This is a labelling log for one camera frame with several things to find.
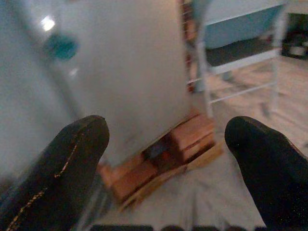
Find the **white chair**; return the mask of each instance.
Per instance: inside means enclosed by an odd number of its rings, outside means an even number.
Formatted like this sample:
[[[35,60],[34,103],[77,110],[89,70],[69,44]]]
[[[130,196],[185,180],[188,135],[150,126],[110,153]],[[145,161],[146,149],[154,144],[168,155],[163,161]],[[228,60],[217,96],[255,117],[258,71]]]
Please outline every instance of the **white chair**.
[[[283,37],[283,29],[284,29],[284,16],[283,16],[283,7],[286,4],[284,0],[213,0],[207,1],[205,4],[204,0],[202,5],[205,6],[204,9],[197,8],[200,17],[198,19],[199,29],[197,39],[194,48],[191,50],[195,50],[195,56],[198,61],[199,73],[201,74],[200,79],[204,82],[204,94],[205,94],[205,102],[207,114],[209,117],[213,117],[213,111],[211,104],[229,99],[231,97],[241,95],[253,90],[257,90],[264,87],[272,87],[273,89],[273,109],[275,108],[277,94],[278,94],[278,80],[277,80],[277,66],[275,58],[279,56],[279,49],[281,40]],[[248,38],[244,40],[238,41],[238,38],[235,38],[238,42],[231,42],[230,44],[223,44],[223,46],[208,49],[207,48],[207,36],[209,36],[209,28],[214,25],[217,26],[217,29],[221,29],[219,25],[230,24],[233,23],[234,20],[237,20],[236,23],[245,23],[252,22],[251,17],[256,17],[255,13],[265,12],[266,9],[274,9],[278,12],[276,13],[276,17],[273,17],[271,20],[271,25],[273,28],[273,44],[268,44],[258,38],[258,36],[254,38]],[[257,22],[252,22],[252,26],[258,26]],[[257,28],[251,28],[249,32],[258,33]],[[224,34],[225,40],[229,39],[229,37]],[[271,82],[266,84],[256,86],[250,89],[245,89],[226,97],[211,99],[210,95],[210,83],[208,81],[208,74],[223,74],[227,73],[231,70],[244,67],[250,64],[254,64],[257,62],[261,62],[264,60],[271,60],[272,70],[273,70],[273,78]]]

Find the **teal knob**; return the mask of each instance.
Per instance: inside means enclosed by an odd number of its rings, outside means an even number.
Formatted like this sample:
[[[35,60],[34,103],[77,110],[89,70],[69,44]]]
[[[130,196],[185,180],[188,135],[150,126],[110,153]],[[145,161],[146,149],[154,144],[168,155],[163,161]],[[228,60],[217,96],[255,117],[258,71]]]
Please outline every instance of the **teal knob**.
[[[46,40],[44,50],[53,59],[69,60],[77,53],[78,43],[68,35],[54,33]]]

